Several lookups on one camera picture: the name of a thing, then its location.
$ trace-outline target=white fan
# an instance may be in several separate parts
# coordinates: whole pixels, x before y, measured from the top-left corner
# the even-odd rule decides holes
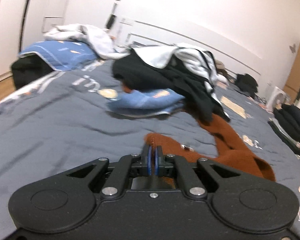
[[[278,105],[288,103],[289,101],[290,97],[285,92],[278,87],[274,87],[273,92],[266,104],[266,109],[273,112]]]

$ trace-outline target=bed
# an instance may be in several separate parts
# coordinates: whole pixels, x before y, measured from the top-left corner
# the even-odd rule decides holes
[[[122,91],[111,75],[112,63],[108,60],[90,71],[52,72],[8,98],[0,114],[0,239],[15,230],[7,208],[15,190],[99,157],[115,162],[139,153],[148,133],[161,133],[199,153],[217,156],[213,136],[185,112],[134,119],[109,111],[108,99],[97,88]],[[272,115],[229,87],[216,86],[216,94],[245,109],[246,119],[224,106],[234,130],[300,202],[300,157],[267,124]],[[300,212],[292,231],[300,236]]]

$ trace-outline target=blue blanket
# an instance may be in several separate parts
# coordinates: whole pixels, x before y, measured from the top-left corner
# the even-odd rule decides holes
[[[59,71],[81,69],[99,58],[87,44],[72,41],[38,41],[21,51],[19,57],[34,53]]]

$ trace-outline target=screw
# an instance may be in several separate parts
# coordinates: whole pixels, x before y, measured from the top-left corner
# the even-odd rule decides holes
[[[115,187],[105,187],[102,189],[102,193],[105,195],[114,195],[118,192],[118,190]]]
[[[157,198],[159,195],[157,193],[150,193],[149,195],[151,198]]]
[[[192,195],[201,196],[206,193],[205,189],[202,187],[193,187],[189,190]]]

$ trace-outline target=brown garment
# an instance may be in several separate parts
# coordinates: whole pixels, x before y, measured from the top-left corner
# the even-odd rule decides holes
[[[199,125],[214,136],[219,153],[217,158],[212,159],[197,152],[186,151],[177,141],[157,133],[149,133],[145,141],[152,147],[162,146],[163,154],[181,155],[188,162],[196,162],[198,158],[206,157],[246,173],[275,181],[271,166],[257,157],[225,120],[216,114],[212,114],[212,117],[213,120],[209,125],[200,121]]]

